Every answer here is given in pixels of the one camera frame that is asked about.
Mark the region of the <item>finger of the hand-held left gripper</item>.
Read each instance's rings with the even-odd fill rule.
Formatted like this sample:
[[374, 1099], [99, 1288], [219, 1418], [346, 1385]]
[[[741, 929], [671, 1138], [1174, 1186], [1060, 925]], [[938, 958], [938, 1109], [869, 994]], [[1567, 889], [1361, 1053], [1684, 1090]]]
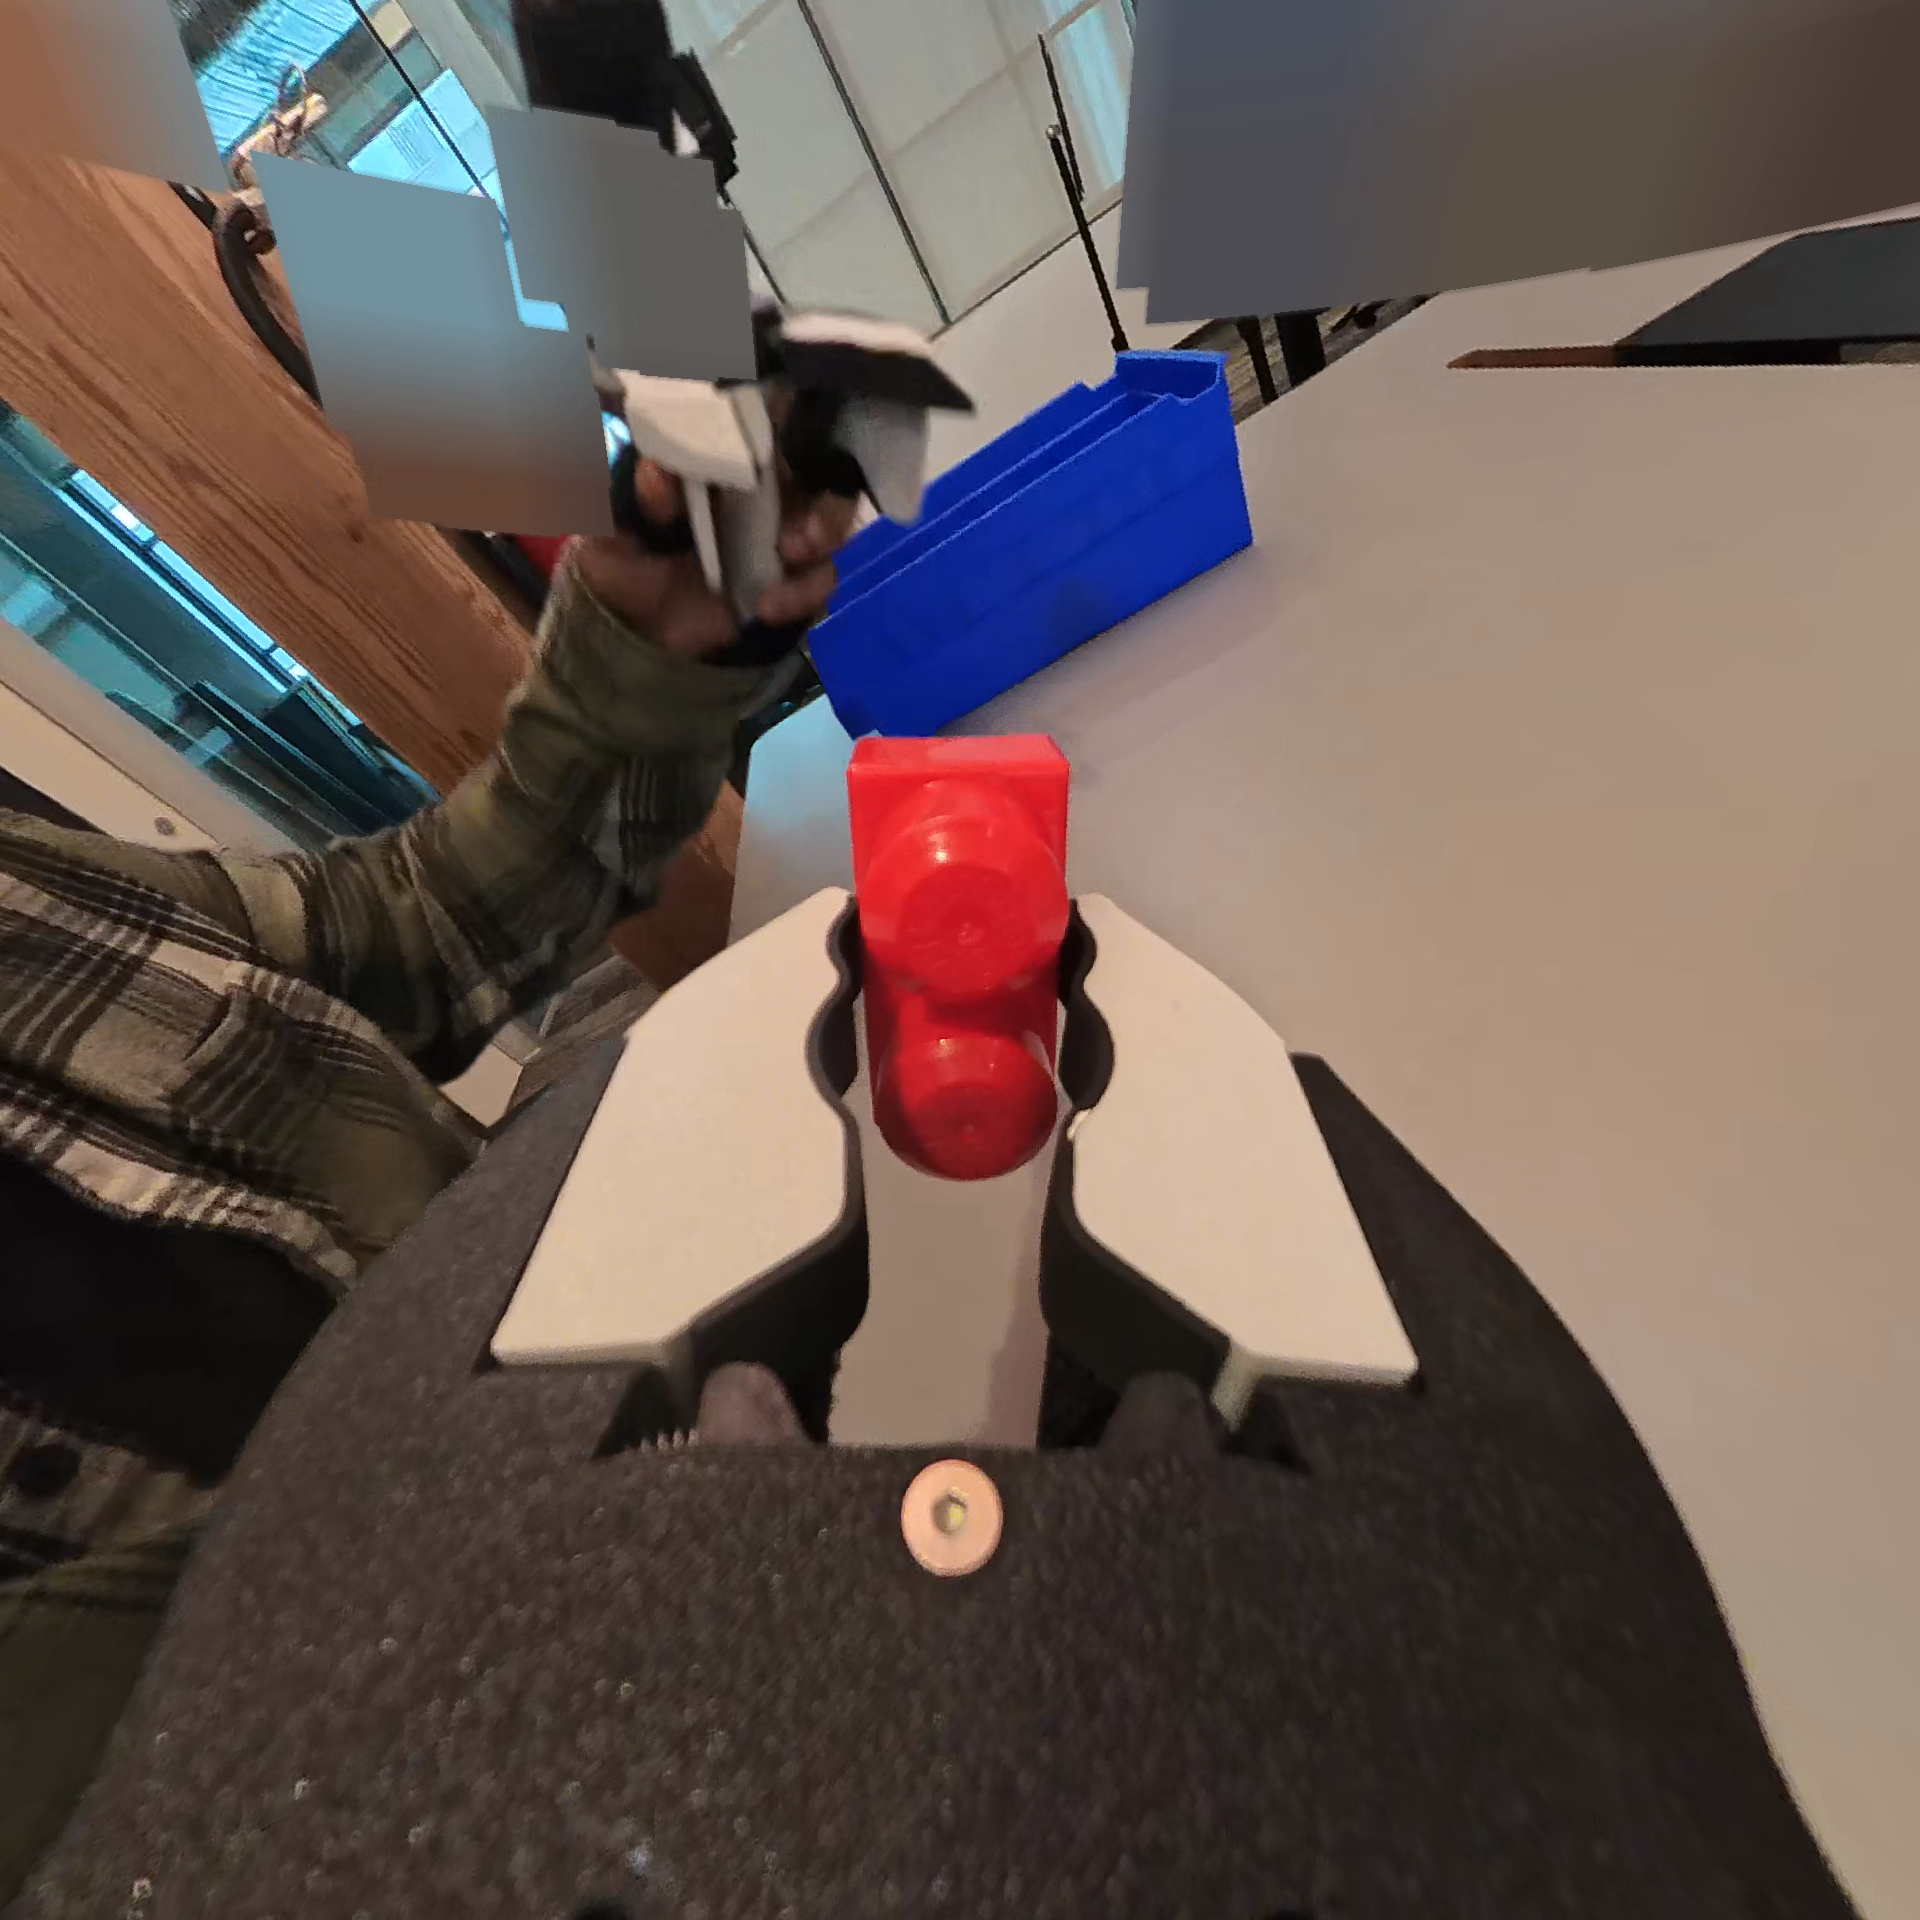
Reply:
[[832, 446], [851, 461], [854, 498], [887, 520], [918, 520], [929, 486], [929, 410], [901, 399], [841, 404]]
[[771, 305], [771, 385], [915, 414], [977, 411], [929, 337], [904, 322], [847, 310]]

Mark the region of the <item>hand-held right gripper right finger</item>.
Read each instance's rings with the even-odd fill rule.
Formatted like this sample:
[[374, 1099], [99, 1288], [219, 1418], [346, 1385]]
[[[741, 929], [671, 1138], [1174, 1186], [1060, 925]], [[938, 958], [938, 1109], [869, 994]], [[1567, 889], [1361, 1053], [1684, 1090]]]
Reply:
[[1072, 904], [1039, 1253], [1053, 1344], [1112, 1393], [1178, 1375], [1231, 1428], [1282, 1382], [1421, 1360], [1284, 1037], [1104, 893]]

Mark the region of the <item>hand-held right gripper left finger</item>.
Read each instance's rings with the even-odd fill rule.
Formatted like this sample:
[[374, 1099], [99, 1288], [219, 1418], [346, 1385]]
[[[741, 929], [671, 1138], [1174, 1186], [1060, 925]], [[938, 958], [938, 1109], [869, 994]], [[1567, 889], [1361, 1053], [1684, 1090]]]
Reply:
[[691, 1411], [757, 1363], [827, 1377], [871, 1299], [858, 917], [822, 887], [632, 1023], [492, 1331], [505, 1370], [626, 1366]]

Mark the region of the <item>blue plastic bin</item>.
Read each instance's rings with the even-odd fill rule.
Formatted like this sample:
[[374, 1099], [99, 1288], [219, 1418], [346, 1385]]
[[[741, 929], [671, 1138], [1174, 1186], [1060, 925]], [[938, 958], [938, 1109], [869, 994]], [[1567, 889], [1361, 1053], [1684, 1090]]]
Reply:
[[1225, 357], [1123, 351], [864, 526], [810, 659], [853, 739], [933, 736], [1250, 543]]

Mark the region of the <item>red two-stud mega block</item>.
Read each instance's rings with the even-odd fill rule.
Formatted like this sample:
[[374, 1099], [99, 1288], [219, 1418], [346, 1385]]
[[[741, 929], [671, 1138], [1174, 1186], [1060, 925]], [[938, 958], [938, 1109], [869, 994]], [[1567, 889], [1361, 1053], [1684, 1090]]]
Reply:
[[866, 736], [853, 747], [874, 1118], [925, 1173], [996, 1180], [1053, 1135], [1071, 779], [1046, 733]]

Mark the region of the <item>person's left forearm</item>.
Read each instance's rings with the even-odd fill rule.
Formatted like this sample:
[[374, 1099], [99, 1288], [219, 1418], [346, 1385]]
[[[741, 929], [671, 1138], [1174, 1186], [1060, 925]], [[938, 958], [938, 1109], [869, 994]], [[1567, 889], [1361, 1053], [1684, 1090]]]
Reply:
[[210, 858], [206, 914], [249, 990], [336, 1035], [331, 1063], [440, 1086], [654, 904], [708, 821], [742, 724], [799, 650], [744, 636], [703, 579], [691, 613], [612, 593], [576, 541], [492, 752], [396, 828], [320, 852]]

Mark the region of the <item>person's left hand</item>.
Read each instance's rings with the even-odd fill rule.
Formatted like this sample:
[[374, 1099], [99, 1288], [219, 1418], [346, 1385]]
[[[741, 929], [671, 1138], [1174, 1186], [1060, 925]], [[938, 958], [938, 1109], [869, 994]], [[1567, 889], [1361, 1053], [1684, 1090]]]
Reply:
[[565, 561], [604, 608], [687, 659], [771, 666], [802, 645], [835, 593], [856, 498], [805, 491], [780, 468], [779, 577], [741, 618], [733, 595], [708, 585], [683, 482], [632, 449], [623, 453], [616, 475], [629, 486], [626, 516], [614, 532], [573, 537], [565, 548]]

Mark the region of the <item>black tripod stand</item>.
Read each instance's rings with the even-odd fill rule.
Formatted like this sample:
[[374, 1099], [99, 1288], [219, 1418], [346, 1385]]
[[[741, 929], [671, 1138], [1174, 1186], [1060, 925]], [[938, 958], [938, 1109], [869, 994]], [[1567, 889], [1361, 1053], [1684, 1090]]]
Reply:
[[1133, 342], [1126, 323], [1123, 322], [1112, 281], [1093, 233], [1087, 179], [1078, 161], [1065, 89], [1053, 55], [1053, 41], [1046, 31], [1037, 36], [1037, 47], [1053, 107], [1053, 120], [1046, 127], [1049, 151], [1068, 200], [1072, 230], [1093, 275], [1098, 302], [1109, 323], [1112, 349], [1120, 355], [1133, 349]]

